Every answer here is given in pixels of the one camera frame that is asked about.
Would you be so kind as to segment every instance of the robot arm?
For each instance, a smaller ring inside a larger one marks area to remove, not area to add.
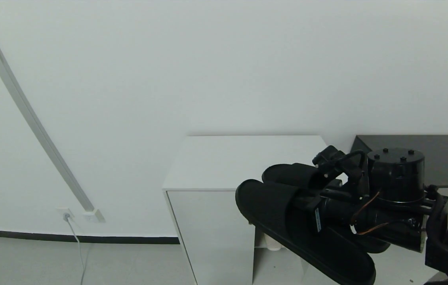
[[[372,285],[368,253],[390,244],[421,253],[426,237],[425,264],[448,275],[448,197],[424,185],[424,162],[414,150],[344,154],[329,146],[314,166],[273,165],[262,182],[244,181],[236,204],[252,224],[342,285]],[[336,179],[342,173],[345,184]]]

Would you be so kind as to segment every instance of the cabinet top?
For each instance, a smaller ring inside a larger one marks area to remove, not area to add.
[[[325,147],[318,135],[187,137],[162,188],[234,191],[247,179],[260,181],[273,164],[312,165]]]

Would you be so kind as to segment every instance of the power cord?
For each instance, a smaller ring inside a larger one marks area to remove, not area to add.
[[[83,285],[83,278],[85,277],[86,264],[83,262],[83,256],[81,255],[81,245],[79,243],[78,236],[76,236],[76,233],[74,232],[74,229],[72,228],[72,225],[69,222],[69,218],[70,217],[71,217],[71,215],[69,213],[64,213],[64,220],[69,224],[69,227],[71,228],[72,234],[74,235],[74,238],[76,238],[76,241],[78,242],[79,259],[81,260],[81,265],[83,267],[83,274],[81,274],[81,282],[79,282],[79,284]]]

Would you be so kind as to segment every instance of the black cylinder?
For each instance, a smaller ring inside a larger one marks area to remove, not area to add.
[[[367,157],[371,197],[381,191],[379,199],[394,203],[412,203],[423,199],[423,153],[406,148],[389,148],[387,152],[370,152]]]

